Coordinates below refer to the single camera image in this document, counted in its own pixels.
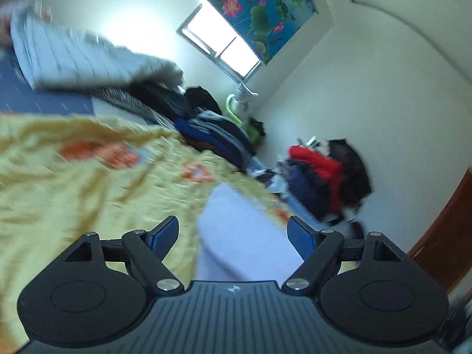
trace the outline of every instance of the lotus poster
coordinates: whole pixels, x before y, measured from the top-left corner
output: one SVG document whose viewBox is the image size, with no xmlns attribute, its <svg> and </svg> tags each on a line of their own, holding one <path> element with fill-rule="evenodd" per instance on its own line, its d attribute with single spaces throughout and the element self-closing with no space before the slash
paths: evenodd
<svg viewBox="0 0 472 354">
<path fill-rule="evenodd" d="M 314 15 L 312 0 L 207 0 L 267 64 Z"/>
</svg>

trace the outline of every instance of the ceiling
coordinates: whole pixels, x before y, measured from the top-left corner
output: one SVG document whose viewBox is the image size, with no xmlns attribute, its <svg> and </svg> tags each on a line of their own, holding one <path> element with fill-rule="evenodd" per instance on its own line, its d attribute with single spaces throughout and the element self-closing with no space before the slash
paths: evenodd
<svg viewBox="0 0 472 354">
<path fill-rule="evenodd" d="M 472 0 L 352 0 L 410 26 L 472 84 Z"/>
</svg>

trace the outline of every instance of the red cloth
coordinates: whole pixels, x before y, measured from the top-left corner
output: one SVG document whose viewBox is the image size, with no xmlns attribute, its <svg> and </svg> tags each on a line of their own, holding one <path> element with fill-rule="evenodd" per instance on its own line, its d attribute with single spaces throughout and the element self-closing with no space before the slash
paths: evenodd
<svg viewBox="0 0 472 354">
<path fill-rule="evenodd" d="M 343 167 L 340 162 L 326 158 L 320 153 L 308 150 L 303 146 L 292 146 L 289 149 L 291 159 L 303 161 L 315 169 L 318 176 L 326 181 L 330 187 L 330 213 L 337 214 L 341 211 L 339 187 L 343 182 Z"/>
</svg>

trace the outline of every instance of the yellow bedsheet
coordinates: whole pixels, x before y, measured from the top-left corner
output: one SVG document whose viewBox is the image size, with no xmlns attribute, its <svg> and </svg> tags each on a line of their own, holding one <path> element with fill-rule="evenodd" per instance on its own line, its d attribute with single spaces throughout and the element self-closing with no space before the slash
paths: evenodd
<svg viewBox="0 0 472 354">
<path fill-rule="evenodd" d="M 65 161 L 58 152 L 79 140 L 124 141 L 148 149 L 152 157 L 124 170 L 113 170 L 99 158 Z M 203 164 L 214 182 L 183 178 L 186 163 Z M 117 118 L 0 116 L 0 340 L 5 345 L 8 337 L 15 348 L 27 341 L 16 312 L 18 295 L 89 230 L 102 239 L 120 238 L 177 216 L 179 238 L 164 263 L 187 285 L 199 249 L 195 221 L 220 182 L 268 209 L 278 205 L 263 185 L 211 152 L 184 146 L 178 132 L 160 126 Z M 269 212 L 282 226 L 276 209 Z M 114 268 L 123 270 L 119 264 Z"/>
</svg>

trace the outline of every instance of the window frame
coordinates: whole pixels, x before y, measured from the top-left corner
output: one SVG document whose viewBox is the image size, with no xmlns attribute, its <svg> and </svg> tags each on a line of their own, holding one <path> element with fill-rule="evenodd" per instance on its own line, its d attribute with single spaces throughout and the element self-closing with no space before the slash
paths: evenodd
<svg viewBox="0 0 472 354">
<path fill-rule="evenodd" d="M 247 75 L 243 76 L 240 73 L 236 72 L 232 67 L 230 67 L 226 62 L 221 59 L 221 55 L 224 53 L 226 49 L 237 39 L 234 38 L 219 54 L 217 54 L 208 44 L 206 44 L 203 40 L 201 40 L 197 35 L 195 35 L 191 30 L 188 29 L 188 25 L 197 15 L 197 13 L 202 9 L 203 4 L 200 4 L 190 16 L 182 23 L 182 25 L 177 29 L 177 33 L 182 36 L 187 42 L 192 44 L 195 48 L 197 48 L 201 53 L 206 55 L 213 63 L 220 67 L 228 76 L 230 76 L 236 82 L 247 82 L 254 73 L 260 68 L 263 64 L 262 61 L 259 59 L 259 62 L 247 73 Z M 190 37 L 186 35 L 186 32 L 191 34 L 200 44 L 196 41 L 193 41 Z"/>
</svg>

